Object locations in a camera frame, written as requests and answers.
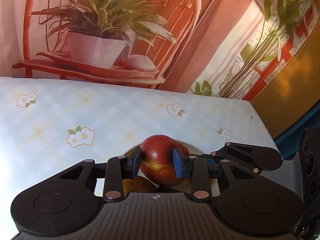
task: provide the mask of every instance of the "table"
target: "table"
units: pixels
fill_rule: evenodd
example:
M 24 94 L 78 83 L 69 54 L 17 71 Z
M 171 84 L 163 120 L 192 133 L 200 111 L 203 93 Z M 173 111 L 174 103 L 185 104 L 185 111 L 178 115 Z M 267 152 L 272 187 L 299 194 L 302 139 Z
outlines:
M 10 205 L 18 193 L 84 159 L 106 162 L 154 134 L 187 142 L 204 153 L 227 141 L 277 149 L 248 101 L 68 80 L 0 78 L 0 102 L 4 240 L 17 234 Z

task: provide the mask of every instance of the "plant pot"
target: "plant pot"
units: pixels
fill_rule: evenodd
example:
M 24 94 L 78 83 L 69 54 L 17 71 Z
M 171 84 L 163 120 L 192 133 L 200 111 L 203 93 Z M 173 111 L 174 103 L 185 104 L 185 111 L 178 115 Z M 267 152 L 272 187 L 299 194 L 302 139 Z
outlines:
M 72 61 L 109 69 L 125 47 L 125 41 L 68 33 Z

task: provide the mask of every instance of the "silver screw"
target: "silver screw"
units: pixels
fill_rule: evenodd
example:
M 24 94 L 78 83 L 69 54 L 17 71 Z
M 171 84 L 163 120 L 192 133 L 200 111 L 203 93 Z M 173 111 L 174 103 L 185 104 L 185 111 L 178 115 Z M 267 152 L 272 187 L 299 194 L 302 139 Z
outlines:
M 116 199 L 120 197 L 121 197 L 121 193 L 119 191 L 112 190 L 106 193 L 106 198 L 108 199 Z
M 196 198 L 207 198 L 209 197 L 209 193 L 204 190 L 199 190 L 193 193 Z

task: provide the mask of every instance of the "ribbed gray surface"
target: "ribbed gray surface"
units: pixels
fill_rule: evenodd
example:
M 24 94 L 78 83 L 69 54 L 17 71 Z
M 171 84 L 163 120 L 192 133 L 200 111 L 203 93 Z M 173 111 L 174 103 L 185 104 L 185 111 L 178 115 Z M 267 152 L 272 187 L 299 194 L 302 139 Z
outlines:
M 183 193 L 131 193 L 119 203 L 105 204 L 96 219 L 66 236 L 40 238 L 21 233 L 14 240 L 238 240 L 243 236 L 224 226 L 209 205 L 189 201 Z M 293 235 L 273 237 L 294 240 Z

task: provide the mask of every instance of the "potted plant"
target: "potted plant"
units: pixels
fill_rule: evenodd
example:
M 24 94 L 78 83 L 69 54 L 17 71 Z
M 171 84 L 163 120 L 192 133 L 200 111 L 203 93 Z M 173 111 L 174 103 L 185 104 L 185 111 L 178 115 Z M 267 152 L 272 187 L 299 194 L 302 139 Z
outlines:
M 73 61 L 111 68 L 125 46 L 136 39 L 152 44 L 154 37 L 175 43 L 164 26 L 167 20 L 154 12 L 158 3 L 151 0 L 68 0 L 68 5 L 32 12 L 46 15 L 40 24 L 53 21 L 47 36 L 68 31 Z

